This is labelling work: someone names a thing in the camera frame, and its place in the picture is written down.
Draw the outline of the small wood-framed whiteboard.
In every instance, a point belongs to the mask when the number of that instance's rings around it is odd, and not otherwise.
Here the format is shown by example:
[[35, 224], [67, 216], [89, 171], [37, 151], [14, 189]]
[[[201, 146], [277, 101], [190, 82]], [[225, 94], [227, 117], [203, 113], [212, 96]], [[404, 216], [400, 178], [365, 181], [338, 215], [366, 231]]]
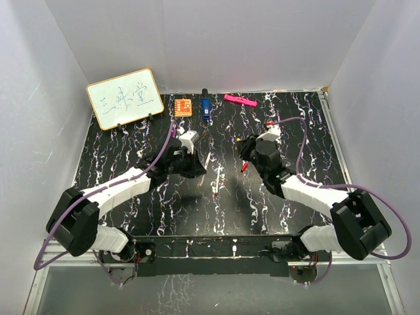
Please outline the small wood-framed whiteboard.
[[86, 87], [86, 92], [103, 131], [164, 111], [149, 68], [92, 83]]

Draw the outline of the blue whiteboard eraser marker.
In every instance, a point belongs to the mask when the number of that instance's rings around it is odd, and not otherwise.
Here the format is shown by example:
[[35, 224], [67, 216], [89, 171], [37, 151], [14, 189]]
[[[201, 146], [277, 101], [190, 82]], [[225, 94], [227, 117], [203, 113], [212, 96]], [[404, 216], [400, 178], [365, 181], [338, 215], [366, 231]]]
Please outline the blue whiteboard eraser marker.
[[211, 103], [207, 89], [201, 91], [201, 108], [203, 111], [203, 119], [209, 121], [211, 119]]

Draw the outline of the pink plastic clip bar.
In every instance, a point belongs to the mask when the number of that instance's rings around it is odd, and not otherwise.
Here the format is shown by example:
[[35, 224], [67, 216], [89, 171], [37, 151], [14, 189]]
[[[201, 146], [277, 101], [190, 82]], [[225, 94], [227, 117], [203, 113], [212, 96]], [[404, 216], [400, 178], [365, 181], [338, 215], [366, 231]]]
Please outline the pink plastic clip bar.
[[244, 106], [249, 106], [249, 107], [253, 107], [255, 108], [257, 106], [257, 102], [254, 100], [249, 100], [247, 98], [243, 98], [240, 96], [233, 96], [231, 94], [225, 94], [224, 95], [224, 100], [229, 101], [229, 102], [233, 102], [235, 104], [241, 104]]

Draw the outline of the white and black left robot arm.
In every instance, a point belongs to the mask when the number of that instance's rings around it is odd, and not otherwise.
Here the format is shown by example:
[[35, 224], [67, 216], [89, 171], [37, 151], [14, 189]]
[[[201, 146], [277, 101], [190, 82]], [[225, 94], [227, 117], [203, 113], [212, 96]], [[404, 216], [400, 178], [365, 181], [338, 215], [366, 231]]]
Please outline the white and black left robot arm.
[[46, 231], [74, 257], [92, 249], [130, 261], [136, 251], [132, 237], [120, 228], [100, 225], [100, 219], [129, 199], [157, 188], [170, 175], [194, 179], [205, 173], [194, 145], [172, 138], [162, 154], [148, 154], [108, 182], [84, 190], [65, 190]]

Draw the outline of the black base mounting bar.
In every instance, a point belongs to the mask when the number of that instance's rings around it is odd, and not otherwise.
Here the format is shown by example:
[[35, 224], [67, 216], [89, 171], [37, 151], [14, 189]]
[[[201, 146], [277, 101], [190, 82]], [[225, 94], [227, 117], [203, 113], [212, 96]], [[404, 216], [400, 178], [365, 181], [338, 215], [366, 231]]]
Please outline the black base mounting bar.
[[173, 274], [289, 276], [289, 263], [327, 261], [311, 253], [296, 236], [154, 236], [139, 237], [135, 248], [138, 277]]

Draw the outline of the orange red pen cap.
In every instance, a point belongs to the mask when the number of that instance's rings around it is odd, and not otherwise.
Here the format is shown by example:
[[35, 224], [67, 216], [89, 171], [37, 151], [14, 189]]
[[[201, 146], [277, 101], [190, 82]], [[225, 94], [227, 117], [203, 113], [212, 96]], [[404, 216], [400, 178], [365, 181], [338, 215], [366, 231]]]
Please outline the orange red pen cap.
[[241, 168], [241, 172], [243, 173], [243, 172], [247, 169], [247, 167], [248, 167], [248, 163], [247, 163], [247, 162], [245, 162], [245, 163], [243, 164], [242, 168]]

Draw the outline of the white pen red tip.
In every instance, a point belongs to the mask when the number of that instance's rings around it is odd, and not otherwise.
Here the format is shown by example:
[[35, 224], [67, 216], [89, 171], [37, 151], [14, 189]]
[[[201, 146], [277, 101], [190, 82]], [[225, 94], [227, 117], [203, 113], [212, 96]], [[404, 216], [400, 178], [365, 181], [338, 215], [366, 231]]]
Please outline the white pen red tip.
[[216, 186], [215, 186], [215, 196], [218, 196], [219, 195], [220, 174], [221, 174], [221, 165], [219, 164], [219, 166], [217, 168], [217, 179], [216, 179]]

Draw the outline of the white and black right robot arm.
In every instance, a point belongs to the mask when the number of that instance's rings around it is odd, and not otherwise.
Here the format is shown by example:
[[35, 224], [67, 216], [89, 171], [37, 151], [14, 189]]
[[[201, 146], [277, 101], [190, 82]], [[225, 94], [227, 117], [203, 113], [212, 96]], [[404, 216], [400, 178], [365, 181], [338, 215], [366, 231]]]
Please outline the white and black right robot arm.
[[266, 189], [331, 219], [325, 226], [303, 228], [292, 238], [294, 256], [305, 261], [318, 251], [344, 251], [363, 260], [391, 236], [392, 230], [365, 191], [315, 188], [304, 184], [282, 162], [278, 144], [252, 135], [236, 143], [239, 157], [257, 170]]

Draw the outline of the orange notebook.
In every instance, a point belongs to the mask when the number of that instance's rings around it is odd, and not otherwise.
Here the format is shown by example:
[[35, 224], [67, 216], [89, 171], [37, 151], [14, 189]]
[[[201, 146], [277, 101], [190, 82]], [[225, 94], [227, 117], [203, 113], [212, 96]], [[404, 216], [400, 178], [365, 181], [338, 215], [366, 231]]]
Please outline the orange notebook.
[[175, 117], [191, 117], [192, 101], [190, 99], [176, 99], [174, 101]]

